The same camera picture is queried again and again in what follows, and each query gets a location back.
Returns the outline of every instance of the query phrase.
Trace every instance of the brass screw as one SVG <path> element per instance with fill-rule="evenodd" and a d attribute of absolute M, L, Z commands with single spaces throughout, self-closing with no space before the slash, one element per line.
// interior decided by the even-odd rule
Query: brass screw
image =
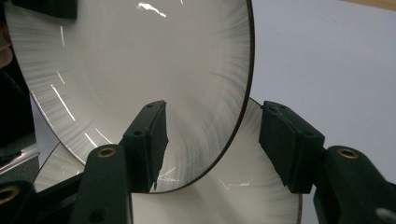
<path fill-rule="evenodd" d="M 111 157 L 116 154 L 117 150 L 113 147 L 106 147 L 100 150 L 96 155 L 101 158 Z"/>
<path fill-rule="evenodd" d="M 359 154 L 356 153 L 355 151 L 352 151 L 350 149 L 347 148 L 340 148 L 337 150 L 338 154 L 340 154 L 341 156 L 351 159 L 351 160 L 355 160 L 359 157 Z"/>
<path fill-rule="evenodd" d="M 7 186 L 0 189 L 0 204 L 13 200 L 19 193 L 20 188 L 18 186 Z"/>

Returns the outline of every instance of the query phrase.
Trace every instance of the plate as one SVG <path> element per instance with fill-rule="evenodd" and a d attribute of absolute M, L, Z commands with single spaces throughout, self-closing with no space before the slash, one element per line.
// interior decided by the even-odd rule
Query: plate
<path fill-rule="evenodd" d="M 253 100 L 230 148 L 203 178 L 180 190 L 133 194 L 134 223 L 300 223 L 301 197 L 291 194 L 258 139 L 260 106 Z M 59 145 L 35 180 L 37 190 L 83 172 Z M 162 181 L 177 181 L 163 174 Z"/>
<path fill-rule="evenodd" d="M 76 20 L 6 4 L 12 45 L 49 126 L 84 163 L 140 109 L 167 102 L 163 173 L 189 184 L 217 162 L 241 122 L 252 79 L 246 0 L 82 0 Z"/>

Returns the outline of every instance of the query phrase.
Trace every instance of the ceramic plate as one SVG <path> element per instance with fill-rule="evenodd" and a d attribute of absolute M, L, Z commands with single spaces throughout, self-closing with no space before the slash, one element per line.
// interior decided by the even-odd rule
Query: ceramic plate
<path fill-rule="evenodd" d="M 248 101 L 249 0 L 80 0 L 78 18 L 6 4 L 12 45 L 51 129 L 82 163 L 117 144 L 140 109 L 165 100 L 163 173 L 177 189 L 226 150 Z"/>
<path fill-rule="evenodd" d="M 241 128 L 218 164 L 203 178 L 163 194 L 133 194 L 134 223 L 299 223 L 301 199 L 283 187 L 258 143 L 261 110 L 249 101 Z M 83 172 L 59 145 L 35 187 L 50 187 Z M 161 181 L 178 181 L 164 173 Z"/>

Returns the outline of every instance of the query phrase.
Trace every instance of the black object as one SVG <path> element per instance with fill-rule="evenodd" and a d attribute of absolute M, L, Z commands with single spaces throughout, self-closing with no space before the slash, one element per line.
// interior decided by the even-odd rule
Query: black object
<path fill-rule="evenodd" d="M 12 0 L 18 7 L 24 7 L 56 18 L 75 19 L 77 0 Z"/>
<path fill-rule="evenodd" d="M 165 106 L 165 101 L 146 105 L 119 145 L 90 153 L 83 174 L 39 193 L 27 182 L 1 185 L 1 223 L 132 223 L 130 193 L 149 192 L 163 165 Z"/>
<path fill-rule="evenodd" d="M 396 223 L 396 191 L 364 154 L 323 146 L 324 136 L 289 108 L 264 102 L 260 143 L 284 185 L 309 193 L 320 223 Z"/>

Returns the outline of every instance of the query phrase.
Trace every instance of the white plate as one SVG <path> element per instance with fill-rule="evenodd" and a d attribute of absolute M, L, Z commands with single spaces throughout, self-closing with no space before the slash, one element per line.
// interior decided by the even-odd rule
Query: white plate
<path fill-rule="evenodd" d="M 251 83 L 249 0 L 80 0 L 76 21 L 6 4 L 27 85 L 51 129 L 84 163 L 118 143 L 140 109 L 165 100 L 163 173 L 180 188 L 231 143 Z"/>
<path fill-rule="evenodd" d="M 301 198 L 283 187 L 258 143 L 261 110 L 249 101 L 241 128 L 219 163 L 194 184 L 163 194 L 133 194 L 134 223 L 299 223 Z M 50 187 L 83 171 L 59 145 L 35 187 Z M 163 174 L 162 181 L 177 181 Z"/>

